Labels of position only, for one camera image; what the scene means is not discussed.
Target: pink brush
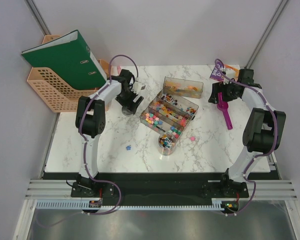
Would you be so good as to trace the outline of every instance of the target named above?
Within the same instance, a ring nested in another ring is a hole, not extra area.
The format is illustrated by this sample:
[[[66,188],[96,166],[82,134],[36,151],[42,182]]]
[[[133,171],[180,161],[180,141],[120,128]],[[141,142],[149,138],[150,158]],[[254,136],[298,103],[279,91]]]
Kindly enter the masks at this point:
[[[231,119],[230,119],[230,116],[228,113],[229,105],[226,101],[222,100],[221,92],[218,93],[218,100],[219,100],[219,103],[216,105],[216,107],[223,113],[226,127],[228,128],[228,130],[231,130],[234,127],[232,126]]]

